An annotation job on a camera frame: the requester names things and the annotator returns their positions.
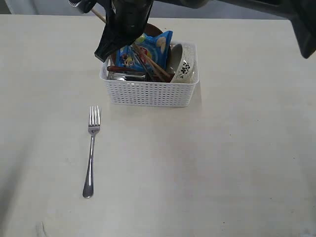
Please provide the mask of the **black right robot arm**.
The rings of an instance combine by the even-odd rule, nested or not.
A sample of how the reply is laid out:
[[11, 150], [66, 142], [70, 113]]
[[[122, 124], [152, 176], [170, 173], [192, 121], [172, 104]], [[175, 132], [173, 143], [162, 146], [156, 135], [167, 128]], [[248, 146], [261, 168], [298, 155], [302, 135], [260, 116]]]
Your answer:
[[[153, 1], [99, 0], [106, 12], [106, 25], [94, 52], [104, 62], [116, 50], [131, 45], [144, 31]], [[288, 19], [301, 55], [309, 58], [316, 50], [316, 2], [314, 0], [229, 0], [228, 4]]]

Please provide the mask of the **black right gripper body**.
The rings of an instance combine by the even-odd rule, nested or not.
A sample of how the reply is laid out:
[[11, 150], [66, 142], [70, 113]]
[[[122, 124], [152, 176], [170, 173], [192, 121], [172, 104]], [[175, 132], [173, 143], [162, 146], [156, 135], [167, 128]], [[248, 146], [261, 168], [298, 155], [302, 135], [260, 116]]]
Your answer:
[[142, 35], [152, 5], [152, 0], [106, 0], [104, 42], [116, 46], [132, 44]]

